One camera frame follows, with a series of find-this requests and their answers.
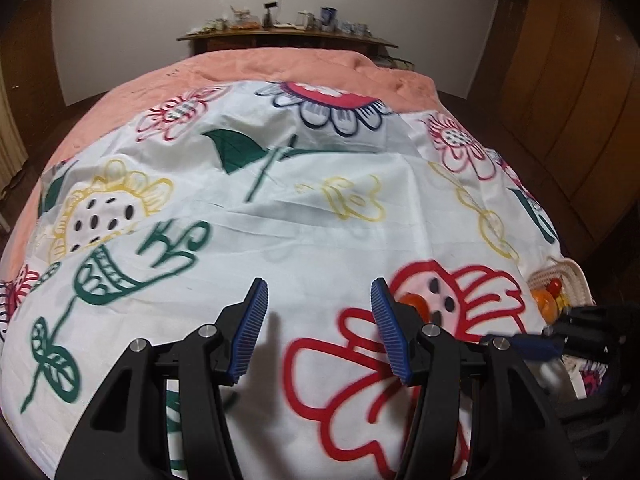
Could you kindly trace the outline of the red tomato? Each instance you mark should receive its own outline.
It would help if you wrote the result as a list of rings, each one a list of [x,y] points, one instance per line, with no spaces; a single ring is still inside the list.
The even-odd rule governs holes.
[[[559,278],[552,278],[546,285],[546,291],[553,297],[558,298],[562,292],[562,281]]]

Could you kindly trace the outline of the white floral duvet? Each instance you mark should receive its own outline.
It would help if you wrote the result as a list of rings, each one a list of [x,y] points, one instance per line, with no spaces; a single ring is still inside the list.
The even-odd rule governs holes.
[[[456,262],[354,265],[442,207]],[[1,344],[1,409],[54,474],[82,411],[136,338],[176,341],[269,288],[264,325],[227,391],[243,474],[396,476],[418,394],[396,378],[370,308],[384,278],[448,333],[544,328],[527,280],[562,259],[521,179],[446,110],[420,118],[301,82],[240,81],[153,105],[43,176]]]

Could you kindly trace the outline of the wooden sideboard table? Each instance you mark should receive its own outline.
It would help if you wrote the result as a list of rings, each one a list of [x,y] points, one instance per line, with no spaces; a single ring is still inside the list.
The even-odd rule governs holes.
[[[190,44],[193,55],[222,50],[299,48],[355,51],[367,58],[377,58],[398,48],[397,44],[381,38],[294,28],[215,30],[184,35],[178,41]]]

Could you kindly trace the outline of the pink blanket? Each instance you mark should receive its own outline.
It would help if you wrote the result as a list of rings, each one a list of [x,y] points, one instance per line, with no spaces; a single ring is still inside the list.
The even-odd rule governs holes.
[[[442,106],[431,78],[406,70],[375,66],[361,54],[347,51],[256,49],[206,53],[145,74],[107,93],[66,136],[52,158],[78,154],[134,116],[186,90],[239,81],[292,81],[372,96],[396,113],[423,118]],[[391,271],[401,262],[436,259],[456,262],[452,229],[442,207],[421,198],[416,219],[407,229],[379,235],[372,252],[357,250],[354,267]]]

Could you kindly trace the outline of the white plastic perforated basket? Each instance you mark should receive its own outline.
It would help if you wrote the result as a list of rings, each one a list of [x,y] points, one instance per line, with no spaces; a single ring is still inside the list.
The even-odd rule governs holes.
[[[548,266],[534,272],[527,285],[548,325],[555,323],[571,308],[594,305],[585,273],[570,258],[550,258]]]

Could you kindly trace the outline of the blue white jug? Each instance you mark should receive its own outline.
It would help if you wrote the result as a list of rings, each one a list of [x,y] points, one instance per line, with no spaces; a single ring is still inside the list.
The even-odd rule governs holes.
[[[333,32],[336,22],[336,9],[332,6],[322,6],[320,9],[320,29],[322,32]]]

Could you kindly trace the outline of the beige curtain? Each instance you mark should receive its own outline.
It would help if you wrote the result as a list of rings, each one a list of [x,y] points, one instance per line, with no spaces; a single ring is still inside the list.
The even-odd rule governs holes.
[[[4,190],[21,172],[28,159],[15,125],[3,77],[0,77],[0,190]]]

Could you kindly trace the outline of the orange mandarin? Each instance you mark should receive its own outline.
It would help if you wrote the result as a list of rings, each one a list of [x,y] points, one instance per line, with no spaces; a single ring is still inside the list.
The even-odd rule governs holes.
[[[553,324],[560,315],[560,309],[554,297],[545,289],[532,289],[530,292],[544,322],[548,325]]]
[[[422,321],[424,323],[430,322],[430,307],[428,306],[427,301],[422,296],[414,294],[413,292],[407,292],[399,299],[399,302],[401,304],[406,304],[407,306],[413,307],[413,309],[420,314],[420,317],[422,318]]]

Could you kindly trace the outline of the wooden wardrobe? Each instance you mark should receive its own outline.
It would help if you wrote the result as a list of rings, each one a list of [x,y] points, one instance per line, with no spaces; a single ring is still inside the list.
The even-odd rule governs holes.
[[[611,0],[498,0],[468,94],[584,260],[639,198],[639,45]]]

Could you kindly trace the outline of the brown wooden door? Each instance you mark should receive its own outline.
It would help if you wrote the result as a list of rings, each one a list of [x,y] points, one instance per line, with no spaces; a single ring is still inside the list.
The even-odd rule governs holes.
[[[66,111],[58,78],[52,0],[25,0],[1,36],[1,68],[9,107],[29,156],[39,152]]]

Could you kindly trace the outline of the white kettle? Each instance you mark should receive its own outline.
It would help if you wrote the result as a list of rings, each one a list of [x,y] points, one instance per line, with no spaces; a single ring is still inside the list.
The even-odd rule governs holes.
[[[296,15],[295,28],[308,30],[314,27],[314,14],[309,11],[298,11]]]

